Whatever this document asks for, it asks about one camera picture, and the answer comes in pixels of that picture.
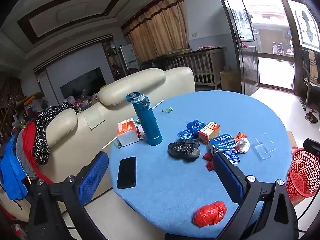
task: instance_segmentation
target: red and white box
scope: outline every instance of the red and white box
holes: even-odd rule
[[[139,141],[137,127],[133,118],[118,123],[117,138],[122,146]]]
[[[199,141],[207,145],[212,138],[218,135],[220,135],[220,125],[215,122],[209,122],[199,131]]]

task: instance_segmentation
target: brown curtain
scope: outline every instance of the brown curtain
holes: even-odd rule
[[[188,48],[184,0],[154,0],[122,27],[140,63]]]

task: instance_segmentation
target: television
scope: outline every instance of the television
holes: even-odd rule
[[[86,96],[92,96],[98,93],[100,88],[106,85],[106,82],[98,67],[94,70],[75,78],[69,83],[60,87],[64,99],[74,96],[75,99],[81,97],[82,91],[86,89]]]

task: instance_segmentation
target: orange plastic bag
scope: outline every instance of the orange plastic bag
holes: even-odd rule
[[[193,217],[193,223],[198,227],[218,224],[226,214],[227,207],[222,201],[199,208]]]

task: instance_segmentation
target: white straw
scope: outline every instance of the white straw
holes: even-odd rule
[[[161,104],[163,101],[164,101],[164,99],[163,99],[162,101],[160,101],[158,104],[156,104],[156,105],[152,108],[152,110],[155,109],[157,106],[159,106],[159,104]],[[116,138],[117,138],[117,137],[114,137],[110,142],[108,142],[108,143],[102,148],[102,150],[103,150],[104,148],[106,148],[109,144],[111,144]]]

